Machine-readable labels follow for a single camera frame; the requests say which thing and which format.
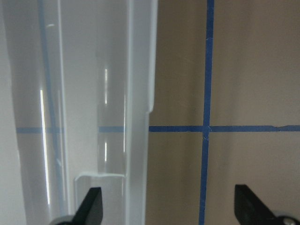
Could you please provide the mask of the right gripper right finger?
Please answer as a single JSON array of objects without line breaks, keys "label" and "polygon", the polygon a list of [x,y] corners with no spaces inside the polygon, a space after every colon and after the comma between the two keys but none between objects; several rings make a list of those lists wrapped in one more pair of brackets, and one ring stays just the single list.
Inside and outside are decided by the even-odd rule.
[{"label": "right gripper right finger", "polygon": [[234,214],[240,225],[278,225],[277,217],[247,185],[235,185]]}]

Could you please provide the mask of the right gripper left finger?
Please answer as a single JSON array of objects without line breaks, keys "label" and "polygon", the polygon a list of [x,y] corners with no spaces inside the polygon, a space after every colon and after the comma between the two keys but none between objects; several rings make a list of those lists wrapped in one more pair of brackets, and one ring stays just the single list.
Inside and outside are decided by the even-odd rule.
[{"label": "right gripper left finger", "polygon": [[100,225],[103,221],[101,187],[91,187],[72,219],[73,225]]}]

